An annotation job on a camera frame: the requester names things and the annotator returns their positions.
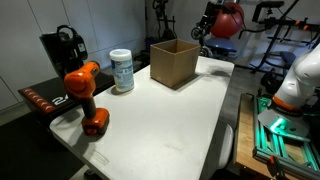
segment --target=cylindrical canister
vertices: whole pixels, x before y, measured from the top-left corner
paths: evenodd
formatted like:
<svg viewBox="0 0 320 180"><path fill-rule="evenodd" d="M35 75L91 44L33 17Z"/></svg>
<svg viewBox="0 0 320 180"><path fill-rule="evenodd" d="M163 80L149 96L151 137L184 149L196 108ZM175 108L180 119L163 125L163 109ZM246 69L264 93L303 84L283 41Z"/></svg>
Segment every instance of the cylindrical canister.
<svg viewBox="0 0 320 180"><path fill-rule="evenodd" d="M111 66L116 89L119 92L134 88L132 55L128 49L115 49L110 52Z"/></svg>

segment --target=cardboard box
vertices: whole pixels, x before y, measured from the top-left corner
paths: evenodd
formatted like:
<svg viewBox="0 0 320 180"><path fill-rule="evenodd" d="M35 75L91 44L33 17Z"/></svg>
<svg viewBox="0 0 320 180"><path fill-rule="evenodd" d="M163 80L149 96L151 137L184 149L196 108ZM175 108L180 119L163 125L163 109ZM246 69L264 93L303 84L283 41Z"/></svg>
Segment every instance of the cardboard box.
<svg viewBox="0 0 320 180"><path fill-rule="evenodd" d="M194 74L199 51L199 45L182 40L151 45L151 78L173 88Z"/></svg>

